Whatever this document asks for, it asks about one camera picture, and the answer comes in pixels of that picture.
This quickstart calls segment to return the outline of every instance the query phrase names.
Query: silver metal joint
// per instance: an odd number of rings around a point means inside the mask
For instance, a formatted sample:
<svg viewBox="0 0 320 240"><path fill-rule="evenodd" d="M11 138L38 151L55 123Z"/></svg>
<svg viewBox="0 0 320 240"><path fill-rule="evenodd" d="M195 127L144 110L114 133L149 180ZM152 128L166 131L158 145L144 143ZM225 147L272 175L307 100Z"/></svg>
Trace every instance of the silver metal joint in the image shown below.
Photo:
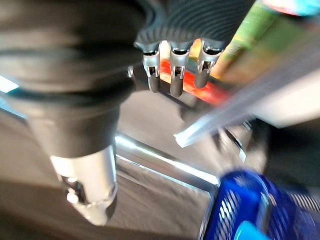
<svg viewBox="0 0 320 240"><path fill-rule="evenodd" d="M50 159L66 200L90 223L105 225L118 188L113 146L82 157Z"/></svg>
<svg viewBox="0 0 320 240"><path fill-rule="evenodd" d="M156 77L159 77L160 72L159 72L159 66L147 66L145 68L146 75L148 78L150 78L152 75L155 75Z"/></svg>
<svg viewBox="0 0 320 240"><path fill-rule="evenodd" d="M128 77L132 78L132 76L134 75L134 67L133 66L128 66Z"/></svg>
<svg viewBox="0 0 320 240"><path fill-rule="evenodd" d="M201 41L201 50L197 62L197 73L195 75L195 86L202 89L206 86L211 69L216 64L223 52L221 48L214 48L204 40Z"/></svg>
<svg viewBox="0 0 320 240"><path fill-rule="evenodd" d="M189 60L189 50L192 42L170 42L171 85L170 93L173 97L181 96L183 92L183 79Z"/></svg>
<svg viewBox="0 0 320 240"><path fill-rule="evenodd" d="M160 69L160 52L158 50L155 50L151 53L144 53L143 54L143 66L146 74L148 77L152 75L150 73L150 68L153 68L155 70L155 74L159 75L159 69Z"/></svg>

